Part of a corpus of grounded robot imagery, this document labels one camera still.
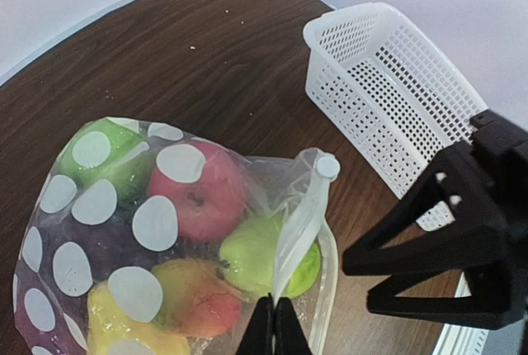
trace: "brown wooden surface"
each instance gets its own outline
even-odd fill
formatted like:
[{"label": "brown wooden surface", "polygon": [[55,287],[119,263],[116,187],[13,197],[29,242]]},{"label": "brown wooden surface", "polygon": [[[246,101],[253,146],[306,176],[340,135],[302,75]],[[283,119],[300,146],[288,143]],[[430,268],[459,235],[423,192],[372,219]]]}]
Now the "brown wooden surface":
[{"label": "brown wooden surface", "polygon": [[[29,353],[13,325],[12,272],[45,175],[86,121],[165,121],[241,154],[294,157],[310,146],[334,153],[342,173],[332,185],[328,223],[340,252],[394,205],[304,94],[309,50],[302,29],[326,11],[318,0],[139,0],[0,88],[1,354]],[[431,353],[439,324],[365,311],[366,292],[379,280],[339,277],[326,354]],[[450,296],[456,281],[450,274],[414,294]]]}]

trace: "polka dot bag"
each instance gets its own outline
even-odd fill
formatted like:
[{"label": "polka dot bag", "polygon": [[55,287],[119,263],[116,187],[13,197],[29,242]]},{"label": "polka dot bag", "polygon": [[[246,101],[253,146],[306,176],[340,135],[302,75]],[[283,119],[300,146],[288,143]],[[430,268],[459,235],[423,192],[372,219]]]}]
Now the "polka dot bag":
[{"label": "polka dot bag", "polygon": [[[85,125],[49,172],[13,277],[31,353],[235,353],[272,292],[285,222],[329,158],[243,158],[162,123]],[[282,292],[307,337],[327,312],[321,292],[335,291],[331,248],[313,242]]]}]

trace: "transparent plastic bag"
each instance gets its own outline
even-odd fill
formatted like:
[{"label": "transparent plastic bag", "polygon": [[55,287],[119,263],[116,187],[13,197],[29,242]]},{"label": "transparent plastic bag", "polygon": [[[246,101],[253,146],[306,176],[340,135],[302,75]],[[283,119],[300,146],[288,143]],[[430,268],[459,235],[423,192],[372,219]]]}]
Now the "transparent plastic bag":
[{"label": "transparent plastic bag", "polygon": [[230,354],[271,292],[294,299],[308,337],[337,173],[318,149],[243,158],[161,123],[89,123],[36,202],[16,326],[35,355]]}]

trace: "wooden table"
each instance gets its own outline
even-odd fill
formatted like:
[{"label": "wooden table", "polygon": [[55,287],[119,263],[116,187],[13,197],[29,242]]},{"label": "wooden table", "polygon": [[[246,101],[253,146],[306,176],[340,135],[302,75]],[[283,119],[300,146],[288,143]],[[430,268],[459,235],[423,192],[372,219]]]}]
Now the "wooden table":
[{"label": "wooden table", "polygon": [[[389,211],[393,194],[304,94],[302,29],[326,11],[318,0],[139,0],[0,88],[1,354],[29,353],[13,325],[12,272],[45,175],[86,121],[165,121],[240,154],[334,153],[342,173],[327,217],[340,252]],[[431,353],[439,324],[366,312],[366,292],[379,280],[341,274],[325,353]],[[447,274],[413,294],[451,296],[457,280]]]}]

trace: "plastic basket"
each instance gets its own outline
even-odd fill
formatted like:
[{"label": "plastic basket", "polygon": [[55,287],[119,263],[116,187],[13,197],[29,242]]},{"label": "plastic basket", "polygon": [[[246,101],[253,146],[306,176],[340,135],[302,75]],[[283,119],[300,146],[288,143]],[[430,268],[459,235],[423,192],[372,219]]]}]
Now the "plastic basket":
[{"label": "plastic basket", "polygon": [[[388,4],[324,14],[306,25],[304,39],[311,49],[306,92],[398,197],[437,151],[468,139],[469,118],[487,108],[432,41]],[[418,224],[435,230],[452,219],[440,204]],[[463,332],[466,342],[486,337],[484,330]],[[478,355],[477,347],[464,353]]]}]

